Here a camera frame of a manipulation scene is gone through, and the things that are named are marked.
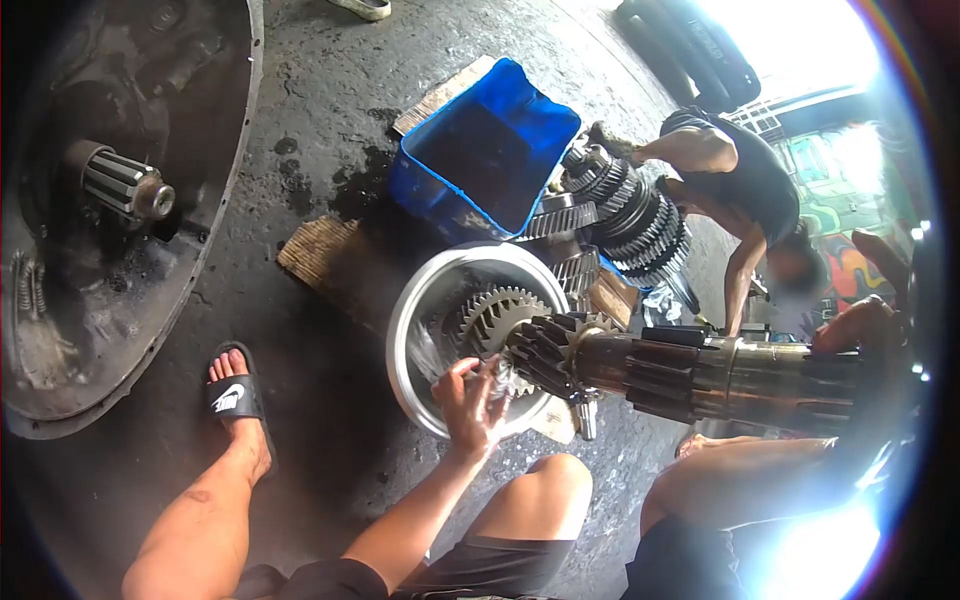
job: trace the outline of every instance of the hand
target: hand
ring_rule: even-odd
[[[465,381],[465,375],[480,364],[479,358],[465,358],[430,389],[443,412],[453,451],[465,461],[487,460],[503,435],[510,398],[495,398],[488,406],[498,361],[499,356],[494,356],[479,374]]]
[[[851,240],[856,249],[880,271],[897,294],[897,308],[903,309],[910,268],[896,252],[873,233],[856,229]],[[860,342],[869,348],[895,344],[890,320],[893,309],[879,296],[868,296],[850,306],[829,323],[817,329],[812,349],[817,352],[842,352]]]

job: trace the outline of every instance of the gear cluster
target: gear cluster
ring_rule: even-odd
[[[577,391],[571,377],[571,353],[591,330],[618,329],[602,313],[534,317],[529,323],[522,323],[508,340],[514,368],[550,394],[570,398]]]
[[[460,341],[465,350],[483,358],[500,353],[501,364],[511,366],[511,387],[518,396],[534,391],[534,386],[513,371],[513,355],[507,340],[523,323],[549,315],[551,308],[530,292],[515,287],[496,287],[474,294],[463,307]]]
[[[571,148],[563,185],[596,206],[594,241],[631,283],[652,287],[680,270],[690,232],[677,207],[623,158],[593,144]]]

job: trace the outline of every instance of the colorful mural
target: colorful mural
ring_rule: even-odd
[[[902,195],[888,152],[873,124],[807,133],[773,144],[800,192],[800,213],[827,267],[828,285],[817,309],[802,315],[812,333],[825,320],[871,294],[888,300],[893,287],[857,251],[850,236],[863,228],[909,254],[909,228],[916,220]]]

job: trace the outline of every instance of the blue plastic bin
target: blue plastic bin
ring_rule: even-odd
[[[508,240],[526,227],[580,123],[500,59],[400,140],[391,194],[451,244]]]

